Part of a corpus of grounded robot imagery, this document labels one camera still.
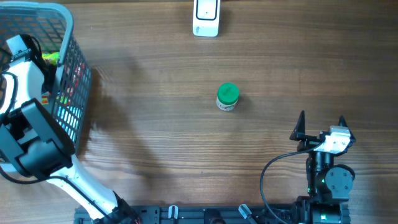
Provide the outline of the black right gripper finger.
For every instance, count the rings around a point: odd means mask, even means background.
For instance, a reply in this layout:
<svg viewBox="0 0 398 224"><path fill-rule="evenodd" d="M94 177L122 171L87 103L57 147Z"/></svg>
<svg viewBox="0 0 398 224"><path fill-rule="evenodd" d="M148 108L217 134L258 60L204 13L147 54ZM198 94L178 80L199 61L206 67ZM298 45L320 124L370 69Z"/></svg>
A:
<svg viewBox="0 0 398 224"><path fill-rule="evenodd" d="M297 124L294 127L294 130L292 131L289 139L292 140L292 141L304 141L306 139L306 134L305 134L305 111L304 110L302 110L300 112Z"/></svg>
<svg viewBox="0 0 398 224"><path fill-rule="evenodd" d="M339 125L339 126L342 126L342 127L348 128L348 125L347 125L346 120L345 120L345 118L344 118L343 115L341 115L341 116L339 117L338 125ZM352 145L356 142L356 138L355 138L354 134L352 133L352 131L351 131L350 129L348 129L348 131L349 131L349 133L350 133L350 142L349 142L349 146L352 146Z"/></svg>

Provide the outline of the green lid jar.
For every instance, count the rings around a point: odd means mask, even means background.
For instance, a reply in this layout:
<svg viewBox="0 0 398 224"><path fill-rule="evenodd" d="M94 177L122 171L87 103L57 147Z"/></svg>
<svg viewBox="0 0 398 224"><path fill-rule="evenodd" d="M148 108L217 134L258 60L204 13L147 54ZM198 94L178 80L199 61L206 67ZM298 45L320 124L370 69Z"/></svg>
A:
<svg viewBox="0 0 398 224"><path fill-rule="evenodd" d="M216 105L222 111L231 111L239 100L239 88L234 83L220 85L216 95Z"/></svg>

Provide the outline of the green Haribo candy bag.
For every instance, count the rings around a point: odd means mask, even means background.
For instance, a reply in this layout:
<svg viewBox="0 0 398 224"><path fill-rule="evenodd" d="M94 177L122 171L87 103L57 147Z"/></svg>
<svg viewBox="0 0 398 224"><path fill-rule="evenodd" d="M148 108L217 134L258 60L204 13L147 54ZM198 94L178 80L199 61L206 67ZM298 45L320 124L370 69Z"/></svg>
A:
<svg viewBox="0 0 398 224"><path fill-rule="evenodd" d="M42 58L44 59L45 63L48 66L50 65L56 66L57 61L60 58L60 54L58 52L42 54Z"/></svg>

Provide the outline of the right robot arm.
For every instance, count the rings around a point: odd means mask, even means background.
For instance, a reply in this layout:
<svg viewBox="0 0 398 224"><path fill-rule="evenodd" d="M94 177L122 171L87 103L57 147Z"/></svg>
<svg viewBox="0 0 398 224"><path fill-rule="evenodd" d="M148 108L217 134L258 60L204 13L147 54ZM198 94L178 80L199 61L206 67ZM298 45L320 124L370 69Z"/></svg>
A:
<svg viewBox="0 0 398 224"><path fill-rule="evenodd" d="M294 202L292 223L351 223L346 203L353 188L355 172L347 165L334 162L356 142L344 117L341 116L338 124L330 126L328 131L311 136L305 132L305 112L302 111L290 139L298 142L298 152L308 154L308 196L299 196Z"/></svg>

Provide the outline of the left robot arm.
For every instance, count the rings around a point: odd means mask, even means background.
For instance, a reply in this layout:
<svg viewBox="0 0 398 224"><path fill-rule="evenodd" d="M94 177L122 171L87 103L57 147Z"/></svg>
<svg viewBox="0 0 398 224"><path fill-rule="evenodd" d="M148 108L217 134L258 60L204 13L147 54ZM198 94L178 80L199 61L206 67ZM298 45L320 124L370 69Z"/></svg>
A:
<svg viewBox="0 0 398 224"><path fill-rule="evenodd" d="M10 64L1 72L1 159L30 185L48 182L77 201L93 223L139 223L125 200L92 177L75 155L69 135L43 107L42 95L55 74L42 57L38 40L17 34L7 40Z"/></svg>

